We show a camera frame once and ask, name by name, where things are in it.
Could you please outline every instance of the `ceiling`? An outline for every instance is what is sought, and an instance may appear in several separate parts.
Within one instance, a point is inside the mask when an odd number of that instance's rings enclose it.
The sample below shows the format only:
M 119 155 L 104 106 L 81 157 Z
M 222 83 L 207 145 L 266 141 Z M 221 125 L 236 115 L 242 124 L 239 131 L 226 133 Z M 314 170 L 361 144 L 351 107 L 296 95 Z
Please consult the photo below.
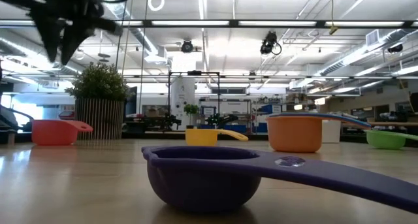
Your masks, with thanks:
M 148 0 L 129 0 L 127 10 L 132 18 L 138 20 L 199 20 L 203 19 L 253 19 L 253 20 L 329 20 L 332 13 L 331 0 L 207 0 L 199 12 L 199 0 L 165 0 L 161 10 L 152 11 L 147 6 Z M 335 20 L 416 20 L 418 19 L 418 0 L 334 0 L 333 17 Z M 157 7 L 160 0 L 153 0 Z M 25 11 L 0 3 L 0 16 L 4 19 L 26 20 Z M 108 9 L 105 16 L 116 19 Z M 41 45 L 41 39 L 34 27 L 10 28 L 22 39 Z M 264 59 L 260 55 L 260 45 L 269 31 L 275 31 L 280 39 L 283 52 L 280 56 L 270 56 Z M 243 28 L 208 28 L 204 30 L 206 38 L 206 53 L 208 55 L 209 71 L 219 71 L 224 74 L 313 74 L 324 63 L 342 56 L 350 49 L 365 42 L 365 35 L 371 29 L 339 29 L 329 35 L 328 29 L 243 29 Z M 201 28 L 148 28 L 146 36 L 153 44 L 164 46 L 169 57 L 179 53 L 179 42 L 185 39 L 193 45 L 202 47 Z M 418 42 L 410 37 L 404 43 L 404 51 L 397 54 L 385 54 L 385 58 L 395 58 L 416 50 Z M 110 63 L 116 63 L 124 74 L 140 74 L 141 66 L 144 74 L 167 73 L 166 64 L 147 63 L 142 58 L 142 45 L 125 29 L 122 37 L 96 31 L 80 46 L 82 52 L 72 57 L 74 63 L 81 66 L 96 62 L 98 53 L 108 54 Z M 356 71 L 383 62 L 383 52 L 376 52 L 346 67 L 342 74 L 354 75 Z M 203 70 L 200 60 L 197 68 Z M 32 73 L 27 69 L 19 69 L 16 73 Z M 272 80 L 272 83 L 289 82 L 290 80 Z

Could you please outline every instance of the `wall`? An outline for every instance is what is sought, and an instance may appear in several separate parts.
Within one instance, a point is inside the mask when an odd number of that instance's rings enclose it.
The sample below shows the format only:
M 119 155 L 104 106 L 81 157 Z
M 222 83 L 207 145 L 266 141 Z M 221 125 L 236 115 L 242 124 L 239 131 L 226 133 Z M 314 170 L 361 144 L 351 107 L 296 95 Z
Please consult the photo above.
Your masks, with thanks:
M 418 82 L 410 80 L 408 88 L 400 89 L 398 85 L 384 86 L 383 93 L 377 94 L 376 89 L 363 93 L 363 96 L 354 99 L 344 98 L 341 103 L 339 99 L 331 99 L 327 105 L 324 106 L 328 111 L 337 112 L 356 108 L 363 108 L 368 106 L 381 106 L 389 104 L 389 110 L 396 110 L 395 104 L 408 101 L 408 94 L 418 92 Z

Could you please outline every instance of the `small potted plant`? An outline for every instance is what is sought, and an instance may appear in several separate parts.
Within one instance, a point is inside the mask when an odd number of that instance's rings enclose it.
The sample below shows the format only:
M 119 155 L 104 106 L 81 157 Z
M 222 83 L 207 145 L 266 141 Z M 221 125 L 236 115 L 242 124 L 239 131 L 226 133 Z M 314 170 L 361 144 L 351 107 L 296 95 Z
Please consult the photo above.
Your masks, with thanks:
M 93 133 L 81 133 L 79 138 L 121 138 L 125 100 L 130 94 L 115 65 L 90 63 L 72 85 L 65 92 L 76 99 L 75 119 L 93 127 Z
M 186 129 L 193 129 L 195 126 L 192 124 L 192 118 L 199 113 L 199 106 L 195 104 L 187 104 L 184 106 L 184 112 L 189 116 L 189 125 L 186 125 Z

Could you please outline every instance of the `plant pot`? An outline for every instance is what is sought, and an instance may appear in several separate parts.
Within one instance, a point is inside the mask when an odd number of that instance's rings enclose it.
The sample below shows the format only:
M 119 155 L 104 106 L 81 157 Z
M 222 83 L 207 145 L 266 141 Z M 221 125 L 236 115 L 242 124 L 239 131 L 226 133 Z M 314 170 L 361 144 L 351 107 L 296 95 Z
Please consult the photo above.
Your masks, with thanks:
M 77 99 L 75 119 L 93 128 L 92 133 L 79 133 L 79 140 L 112 140 L 122 138 L 123 101 Z

